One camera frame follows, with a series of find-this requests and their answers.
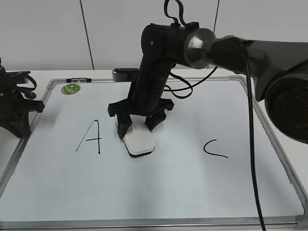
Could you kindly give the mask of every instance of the wire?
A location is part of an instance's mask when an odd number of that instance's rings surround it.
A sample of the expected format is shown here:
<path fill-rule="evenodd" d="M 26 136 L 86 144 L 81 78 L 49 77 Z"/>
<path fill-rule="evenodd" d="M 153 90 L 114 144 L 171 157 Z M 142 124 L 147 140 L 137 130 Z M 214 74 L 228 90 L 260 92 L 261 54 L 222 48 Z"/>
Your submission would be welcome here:
<path fill-rule="evenodd" d="M 218 16 L 219 3 L 220 3 L 220 0 L 218 0 L 218 2 L 217 2 L 217 9 L 216 9 L 216 16 L 215 16 L 213 33 L 215 33 L 215 29 L 216 29 L 216 22 L 217 22 L 217 16 Z"/>
<path fill-rule="evenodd" d="M 204 150 L 207 154 L 210 154 L 210 155 L 217 155 L 217 156 L 229 158 L 229 157 L 227 157 L 227 156 L 225 156 L 225 155 L 219 155 L 219 154 L 215 154 L 215 153 L 210 153 L 210 152 L 208 152 L 208 151 L 205 149 L 205 147 L 206 147 L 209 143 L 211 143 L 211 142 L 213 142 L 213 141 L 217 141 L 217 140 L 211 140 L 211 141 L 207 142 L 207 143 L 203 146 L 203 150 Z"/>
<path fill-rule="evenodd" d="M 165 0 L 165 3 L 164 3 L 164 13 L 165 13 L 165 16 L 168 17 L 168 18 L 172 18 L 175 24 L 179 24 L 179 21 L 178 21 L 178 19 L 176 17 L 171 17 L 168 14 L 168 4 L 169 4 L 169 1 L 170 0 Z"/>
<path fill-rule="evenodd" d="M 79 0 L 79 3 L 80 3 L 80 9 L 81 9 L 81 14 L 82 14 L 82 19 L 83 19 L 83 26 L 84 26 L 85 31 L 86 31 L 86 37 L 87 37 L 88 49 L 89 49 L 90 59 L 91 59 L 91 64 L 92 64 L 92 70 L 95 70 L 95 68 L 94 68 L 94 62 L 93 62 L 93 57 L 92 57 L 92 52 L 91 52 L 90 40 L 89 40 L 89 36 L 88 36 L 88 30 L 87 30 L 87 24 L 86 24 L 85 14 L 84 14 L 84 12 L 83 12 L 82 1 Z"/>
<path fill-rule="evenodd" d="M 180 22 L 182 23 L 182 25 L 184 27 L 187 27 L 187 23 L 184 21 L 183 15 L 184 15 L 184 6 L 182 4 L 182 2 L 180 0 L 175 0 L 177 2 L 177 4 L 179 5 L 179 19 Z M 169 5 L 170 0 L 165 0 L 165 4 L 164 4 L 164 12 L 165 12 L 165 16 L 168 18 L 172 18 L 174 20 L 175 24 L 179 24 L 179 21 L 176 17 L 170 17 L 168 14 L 168 5 Z"/>
<path fill-rule="evenodd" d="M 246 81 L 247 81 L 247 97 L 248 97 L 248 113 L 249 113 L 249 141 L 250 141 L 250 167 L 251 167 L 251 178 L 254 188 L 255 201 L 258 211 L 258 216 L 263 231 L 266 231 L 264 224 L 264 219 L 262 215 L 259 192 L 257 186 L 257 177 L 256 177 L 256 164 L 255 164 L 255 137 L 254 137 L 254 114 L 253 114 L 253 104 L 252 104 L 252 90 L 251 90 L 251 81 L 250 81 L 250 67 L 249 61 L 246 53 L 244 54 L 244 59 L 246 62 Z"/>
<path fill-rule="evenodd" d="M 170 75 L 171 75 L 172 77 L 174 77 L 174 78 L 176 78 L 176 79 L 182 81 L 183 83 L 187 84 L 187 85 L 188 85 L 188 89 L 190 89 L 191 92 L 190 92 L 189 94 L 185 95 L 185 96 L 180 96 L 180 95 L 175 94 L 175 93 L 174 93 L 174 90 L 172 90 L 170 86 L 165 85 L 165 87 L 169 89 L 168 91 L 170 91 L 176 98 L 181 99 L 181 100 L 190 97 L 191 94 L 193 93 L 193 87 L 192 87 L 192 85 L 190 84 L 190 82 L 188 82 L 187 80 L 185 80 L 183 77 L 177 76 L 177 75 L 175 75 L 175 74 L 173 74 L 173 73 L 170 73 Z"/>
<path fill-rule="evenodd" d="M 201 83 L 203 83 L 204 81 L 206 81 L 216 70 L 217 70 L 217 66 L 210 72 L 210 74 L 208 74 L 205 78 L 203 78 L 202 80 L 200 80 L 199 82 L 197 82 L 197 83 L 195 83 L 195 84 L 193 84 L 193 85 L 191 85 L 191 87 L 186 87 L 186 88 L 180 88 L 180 89 L 171 89 L 171 87 L 169 87 L 168 85 L 166 85 L 166 87 L 168 88 L 168 89 L 164 89 L 164 91 L 169 91 L 169 92 L 171 92 L 173 95 L 174 95 L 174 92 L 176 92 L 176 91 L 183 91 L 183 90 L 188 90 L 188 89 L 192 89 L 192 88 L 194 88 L 194 87 L 196 87 L 196 86 L 198 86 L 199 84 L 201 84 Z M 180 77 L 180 76 L 177 76 L 177 75 L 175 75 L 175 74 L 173 74 L 173 73 L 170 73 L 170 75 L 172 76 L 172 77 Z"/>
<path fill-rule="evenodd" d="M 36 88 L 37 88 L 37 83 L 36 81 L 29 75 L 24 75 L 22 72 L 18 72 L 17 74 L 13 75 L 13 76 L 10 76 L 10 79 L 13 79 L 14 77 L 18 77 L 18 76 L 21 76 L 23 78 L 26 78 L 28 79 L 32 84 L 33 84 L 33 87 L 19 87 L 16 85 L 16 88 L 25 95 L 25 97 L 27 99 L 35 99 L 36 98 L 36 94 L 32 91 L 34 91 Z"/>

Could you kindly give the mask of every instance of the black robotic arm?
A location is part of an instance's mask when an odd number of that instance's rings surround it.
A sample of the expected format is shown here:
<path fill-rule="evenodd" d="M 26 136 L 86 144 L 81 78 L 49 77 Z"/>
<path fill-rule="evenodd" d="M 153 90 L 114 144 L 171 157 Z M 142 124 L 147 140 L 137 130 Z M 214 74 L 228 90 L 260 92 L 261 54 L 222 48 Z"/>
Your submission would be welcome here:
<path fill-rule="evenodd" d="M 234 36 L 217 39 L 211 30 L 191 23 L 187 27 L 150 24 L 143 31 L 141 47 L 140 74 L 128 96 L 129 106 L 135 110 L 131 115 L 148 116 L 149 121 L 163 113 L 164 108 L 159 107 L 161 95 L 175 64 L 195 69 L 214 64 L 245 74 L 247 59 L 256 100 L 265 99 L 274 125 L 290 138 L 308 143 L 308 43 Z M 108 109 L 111 116 L 117 114 L 113 106 Z"/>

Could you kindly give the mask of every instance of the green sticker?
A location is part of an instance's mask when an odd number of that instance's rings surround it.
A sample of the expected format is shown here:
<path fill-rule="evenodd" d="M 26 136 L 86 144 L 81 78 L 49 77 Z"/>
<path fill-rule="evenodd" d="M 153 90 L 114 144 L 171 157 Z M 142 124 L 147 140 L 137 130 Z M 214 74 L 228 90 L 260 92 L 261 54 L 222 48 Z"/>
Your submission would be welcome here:
<path fill-rule="evenodd" d="M 73 95 L 80 91 L 81 86 L 77 83 L 67 84 L 64 87 L 62 87 L 61 92 L 64 95 Z"/>

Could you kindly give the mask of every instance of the white whiteboard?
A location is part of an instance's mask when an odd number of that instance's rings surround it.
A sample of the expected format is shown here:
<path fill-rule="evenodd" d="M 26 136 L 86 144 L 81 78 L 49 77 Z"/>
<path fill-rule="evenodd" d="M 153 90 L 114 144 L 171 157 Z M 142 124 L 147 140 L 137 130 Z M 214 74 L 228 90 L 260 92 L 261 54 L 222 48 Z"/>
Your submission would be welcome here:
<path fill-rule="evenodd" d="M 170 82 L 171 87 L 181 87 Z M 129 83 L 82 84 L 75 95 L 57 85 L 0 198 L 0 220 L 104 220 L 256 217 L 250 173 L 246 94 L 236 81 L 207 81 L 153 130 L 156 147 L 139 158 L 118 138 L 108 103 Z M 100 122 L 97 141 L 84 141 Z M 257 181 L 263 215 L 304 213 L 255 115 Z M 92 126 L 86 139 L 97 137 Z M 203 151 L 229 158 L 211 156 Z"/>

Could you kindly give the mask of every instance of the robotic arm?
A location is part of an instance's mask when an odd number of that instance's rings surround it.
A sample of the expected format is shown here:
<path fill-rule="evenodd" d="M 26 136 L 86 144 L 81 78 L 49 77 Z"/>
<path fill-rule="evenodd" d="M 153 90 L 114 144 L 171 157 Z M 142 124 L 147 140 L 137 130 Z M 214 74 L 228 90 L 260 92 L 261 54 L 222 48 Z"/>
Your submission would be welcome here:
<path fill-rule="evenodd" d="M 120 124 L 119 118 L 125 118 L 124 129 L 118 130 L 120 138 L 131 124 L 129 114 L 146 116 L 152 130 L 166 118 L 164 110 L 172 110 L 172 101 L 161 95 L 175 64 L 195 69 L 214 64 L 244 74 L 248 59 L 256 100 L 265 99 L 267 113 L 281 132 L 308 143 L 308 43 L 220 39 L 198 23 L 190 23 L 186 27 L 150 24 L 142 33 L 141 47 L 139 77 L 132 82 L 128 98 L 108 108 L 110 116 L 118 115 Z"/>
<path fill-rule="evenodd" d="M 45 107 L 43 101 L 33 100 L 37 83 L 29 74 L 30 71 L 6 72 L 0 58 L 0 127 L 18 138 L 31 135 L 29 112 L 41 113 Z M 29 81 L 33 87 L 18 86 Z"/>

